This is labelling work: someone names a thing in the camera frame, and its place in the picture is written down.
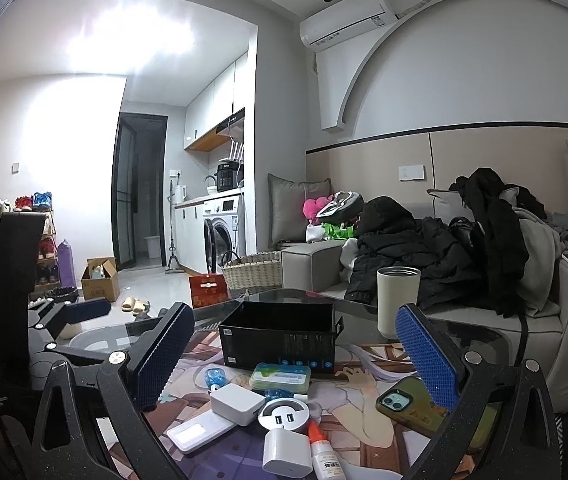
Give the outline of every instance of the slipper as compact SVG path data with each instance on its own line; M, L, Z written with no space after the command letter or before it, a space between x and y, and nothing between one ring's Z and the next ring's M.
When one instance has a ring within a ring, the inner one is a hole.
M151 304L148 301L140 301L137 300L135 305L133 306L133 316L137 316L138 314L142 314L142 312L148 312Z
M135 306L135 302L135 298L126 298L126 300L124 300L122 303L122 311L131 312L133 310L133 307Z

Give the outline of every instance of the air conditioner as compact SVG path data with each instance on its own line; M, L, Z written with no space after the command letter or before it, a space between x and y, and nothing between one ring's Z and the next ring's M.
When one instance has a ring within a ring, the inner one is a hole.
M397 21L386 0L342 0L299 24L302 42L315 52Z

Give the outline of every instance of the red gift bag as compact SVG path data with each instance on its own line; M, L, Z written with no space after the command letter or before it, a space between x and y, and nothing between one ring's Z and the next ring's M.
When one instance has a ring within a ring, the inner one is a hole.
M193 308L228 301L228 286L222 274L191 276L189 283Z

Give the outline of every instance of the anime character illustration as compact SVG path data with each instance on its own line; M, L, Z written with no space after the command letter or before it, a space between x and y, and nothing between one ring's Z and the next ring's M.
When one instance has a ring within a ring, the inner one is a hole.
M399 344L336 348L333 377L312 380L308 391L311 417L341 457L349 478L395 480L401 478L428 443L378 412L379 395L401 378L415 374L413 364ZM196 452L184 456L166 431L210 409L205 372L221 367L231 382L250 389L250 372L224 367L219 335L195 332L157 404L145 414L161 444L189 479L275 480L261 468L266 430L259 424L237 427ZM120 447L110 447L120 474L137 480ZM456 478L472 471L468 456ZM306 477L316 480L315 474Z

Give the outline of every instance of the box handle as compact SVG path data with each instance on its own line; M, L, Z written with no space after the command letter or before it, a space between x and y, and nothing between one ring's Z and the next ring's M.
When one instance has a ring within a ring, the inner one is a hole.
M339 318L339 320L336 322L336 324L335 324L335 332L337 332L336 335L335 335L335 337L338 337L339 334L341 334L342 332L344 332L344 317L343 317L343 316L341 316L341 317Z

